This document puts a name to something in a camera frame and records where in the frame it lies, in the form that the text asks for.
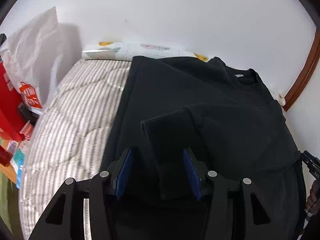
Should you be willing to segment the person's right hand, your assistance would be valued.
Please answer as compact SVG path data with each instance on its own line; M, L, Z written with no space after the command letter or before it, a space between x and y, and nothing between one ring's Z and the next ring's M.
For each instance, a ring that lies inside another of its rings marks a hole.
M309 210L312 214L317 214L319 211L319 200L317 199L317 193L319 191L319 181L315 180L312 184L312 187L310 189L310 194L306 201L306 208Z

